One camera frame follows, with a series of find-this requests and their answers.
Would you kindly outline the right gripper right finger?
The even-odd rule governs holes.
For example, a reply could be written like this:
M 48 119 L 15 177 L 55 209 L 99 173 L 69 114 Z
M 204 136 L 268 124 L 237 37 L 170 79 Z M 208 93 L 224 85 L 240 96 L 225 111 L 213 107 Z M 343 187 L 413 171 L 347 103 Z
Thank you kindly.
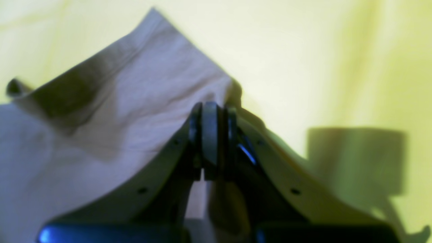
M 399 242 L 390 225 L 331 195 L 236 108 L 219 112 L 220 173 L 245 200 L 252 243 Z

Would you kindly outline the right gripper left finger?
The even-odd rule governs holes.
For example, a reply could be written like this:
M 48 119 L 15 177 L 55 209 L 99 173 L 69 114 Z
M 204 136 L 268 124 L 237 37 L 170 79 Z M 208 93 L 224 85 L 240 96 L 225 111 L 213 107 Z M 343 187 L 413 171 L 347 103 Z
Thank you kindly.
M 194 181 L 218 174 L 218 105 L 197 103 L 139 172 L 108 194 L 48 221 L 39 243 L 190 243 L 184 228 Z

